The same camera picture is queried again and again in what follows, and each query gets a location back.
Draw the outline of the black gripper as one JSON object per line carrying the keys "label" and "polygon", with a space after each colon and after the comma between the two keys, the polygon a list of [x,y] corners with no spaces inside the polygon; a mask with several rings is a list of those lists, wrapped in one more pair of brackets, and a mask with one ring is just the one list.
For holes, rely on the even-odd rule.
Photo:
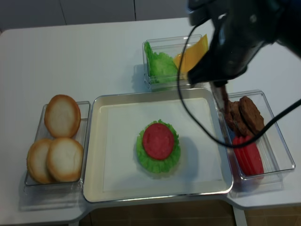
{"label": "black gripper", "polygon": [[277,0],[190,0],[190,24],[214,24],[209,50],[188,72],[191,85],[210,82],[217,107],[224,112],[220,87],[247,70],[267,44],[276,40],[279,21]]}

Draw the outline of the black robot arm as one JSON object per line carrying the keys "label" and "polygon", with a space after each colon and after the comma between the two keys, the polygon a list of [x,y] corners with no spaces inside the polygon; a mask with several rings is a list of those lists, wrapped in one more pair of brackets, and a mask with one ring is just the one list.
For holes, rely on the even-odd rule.
{"label": "black robot arm", "polygon": [[227,110],[227,81],[244,74],[261,48],[280,42],[301,54],[301,3],[298,0],[191,0],[189,21],[214,24],[209,50],[189,70],[189,83],[210,82],[222,111]]}

